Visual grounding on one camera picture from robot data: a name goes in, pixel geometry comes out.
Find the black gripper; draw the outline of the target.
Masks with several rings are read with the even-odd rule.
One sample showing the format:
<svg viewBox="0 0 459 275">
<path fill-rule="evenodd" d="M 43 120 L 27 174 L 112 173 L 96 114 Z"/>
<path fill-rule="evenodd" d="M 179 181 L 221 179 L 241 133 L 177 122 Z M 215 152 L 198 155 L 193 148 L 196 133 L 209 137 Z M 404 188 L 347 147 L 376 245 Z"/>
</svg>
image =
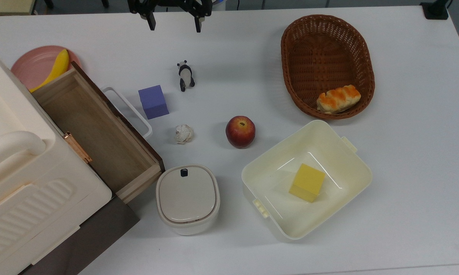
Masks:
<svg viewBox="0 0 459 275">
<path fill-rule="evenodd" d="M 147 17 L 150 30 L 156 27 L 156 7 L 179 7 L 194 17 L 196 32 L 201 33 L 203 17 L 211 15 L 212 3 L 212 0 L 129 0 L 128 7 L 131 13 Z"/>
</svg>

